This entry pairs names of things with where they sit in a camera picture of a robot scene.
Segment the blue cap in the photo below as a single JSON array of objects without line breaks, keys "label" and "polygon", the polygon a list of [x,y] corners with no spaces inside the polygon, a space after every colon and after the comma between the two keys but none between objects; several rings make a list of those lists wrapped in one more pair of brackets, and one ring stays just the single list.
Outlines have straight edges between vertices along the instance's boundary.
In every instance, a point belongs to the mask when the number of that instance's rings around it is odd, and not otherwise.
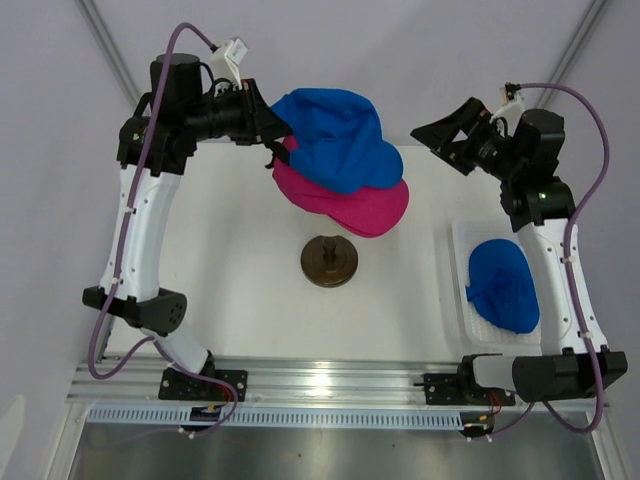
[{"label": "blue cap", "polygon": [[494,327],[514,334],[530,334],[538,326],[540,310],[533,276],[521,248],[507,239],[478,245],[468,261],[467,301]]},{"label": "blue cap", "polygon": [[372,102],[335,88],[298,88],[271,106],[295,141],[283,163],[335,193],[391,189],[403,179],[399,151],[385,140]]}]

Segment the magenta baseball cap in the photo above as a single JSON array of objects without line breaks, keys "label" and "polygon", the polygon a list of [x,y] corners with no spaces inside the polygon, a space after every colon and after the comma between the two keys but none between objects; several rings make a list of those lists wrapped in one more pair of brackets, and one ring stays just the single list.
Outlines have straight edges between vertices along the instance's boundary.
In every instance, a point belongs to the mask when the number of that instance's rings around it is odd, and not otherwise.
[{"label": "magenta baseball cap", "polygon": [[348,232],[363,238],[380,237],[396,226],[396,223],[394,222],[389,223],[380,221],[347,222],[346,220],[337,220],[336,223]]}]

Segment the brown wooden round stand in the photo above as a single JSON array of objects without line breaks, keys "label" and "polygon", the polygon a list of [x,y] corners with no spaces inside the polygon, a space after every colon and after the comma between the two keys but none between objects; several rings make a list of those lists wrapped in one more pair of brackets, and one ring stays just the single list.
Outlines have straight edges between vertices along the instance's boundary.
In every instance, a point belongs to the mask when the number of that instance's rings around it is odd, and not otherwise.
[{"label": "brown wooden round stand", "polygon": [[347,238],[320,235],[303,247],[300,263],[303,274],[311,283],[323,288],[336,288],[355,275],[359,257]]}]

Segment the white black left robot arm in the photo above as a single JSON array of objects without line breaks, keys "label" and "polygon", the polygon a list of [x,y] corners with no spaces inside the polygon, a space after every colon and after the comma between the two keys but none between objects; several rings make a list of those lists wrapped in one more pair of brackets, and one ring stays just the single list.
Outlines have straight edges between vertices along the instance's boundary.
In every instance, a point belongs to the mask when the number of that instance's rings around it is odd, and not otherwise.
[{"label": "white black left robot arm", "polygon": [[108,264],[99,284],[82,295],[102,317],[119,317],[155,342],[174,369],[185,371],[181,388],[198,401],[216,388],[212,355],[183,323],[186,296],[159,283],[172,201],[198,143],[227,137],[277,150],[291,133],[239,65],[238,55],[222,50],[207,63],[184,53],[151,63],[151,89],[119,132],[118,226]]}]

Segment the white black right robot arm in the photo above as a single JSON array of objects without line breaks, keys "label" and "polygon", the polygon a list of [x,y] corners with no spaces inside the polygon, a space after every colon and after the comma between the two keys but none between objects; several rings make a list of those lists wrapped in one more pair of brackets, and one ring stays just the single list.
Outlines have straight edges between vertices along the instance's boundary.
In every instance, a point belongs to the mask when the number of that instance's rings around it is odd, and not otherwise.
[{"label": "white black right robot arm", "polygon": [[477,404],[492,388],[522,400],[601,399],[627,372],[624,352],[609,347],[582,272],[569,186],[555,173],[565,140],[563,117],[528,109],[510,135],[471,97],[452,114],[417,127],[412,137],[464,175],[480,168],[500,182],[501,206],[529,265],[540,312],[540,354],[468,356],[457,395]]}]

